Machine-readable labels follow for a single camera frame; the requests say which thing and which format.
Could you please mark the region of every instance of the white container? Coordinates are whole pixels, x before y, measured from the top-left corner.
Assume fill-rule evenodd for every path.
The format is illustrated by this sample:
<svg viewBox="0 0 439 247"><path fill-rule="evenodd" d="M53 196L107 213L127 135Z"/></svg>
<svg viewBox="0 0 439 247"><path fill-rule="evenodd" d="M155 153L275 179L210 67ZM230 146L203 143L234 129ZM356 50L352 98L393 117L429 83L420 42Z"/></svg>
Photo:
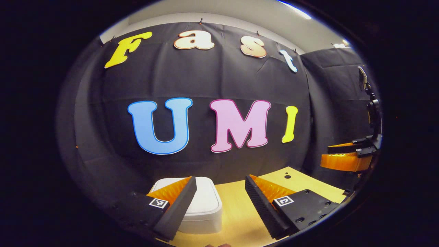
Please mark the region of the white container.
<svg viewBox="0 0 439 247"><path fill-rule="evenodd" d="M161 189L184 178L163 178L158 180L151 192ZM209 234L221 231L223 204L210 178L195 177L197 192L189 205L181 232L189 234Z"/></svg>

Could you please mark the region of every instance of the table surface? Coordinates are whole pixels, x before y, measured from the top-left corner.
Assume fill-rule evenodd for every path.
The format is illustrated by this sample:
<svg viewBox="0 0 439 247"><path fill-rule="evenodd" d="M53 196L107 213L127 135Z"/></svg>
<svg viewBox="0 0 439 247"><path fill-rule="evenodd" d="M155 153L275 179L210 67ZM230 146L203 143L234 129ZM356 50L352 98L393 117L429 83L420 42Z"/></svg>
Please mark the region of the table surface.
<svg viewBox="0 0 439 247"><path fill-rule="evenodd" d="M310 189L315 193L341 203L346 197L344 190L323 183L291 167L259 176L265 180L291 189L301 191ZM258 215L245 191L245 180L215 185L223 203L222 230L213 234L187 234L177 231L169 244L177 247L205 247L229 244L232 247L263 247L274 243L264 223Z"/></svg>

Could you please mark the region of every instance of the letter u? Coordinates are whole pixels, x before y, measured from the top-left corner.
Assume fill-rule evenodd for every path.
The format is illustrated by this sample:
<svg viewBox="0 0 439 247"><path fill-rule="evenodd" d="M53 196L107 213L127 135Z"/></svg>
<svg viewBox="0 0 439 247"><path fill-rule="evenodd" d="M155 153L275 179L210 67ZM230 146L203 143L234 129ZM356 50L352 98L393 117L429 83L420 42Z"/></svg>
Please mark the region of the letter u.
<svg viewBox="0 0 439 247"><path fill-rule="evenodd" d="M192 100L171 98L165 102L165 106L172 111L174 124L174 138L168 142L159 141L155 137L152 113L157 109L157 104L154 101L140 101L128 106L128 112L133 116L137 143L149 153L173 154L183 150L189 142L187 109L192 106Z"/></svg>

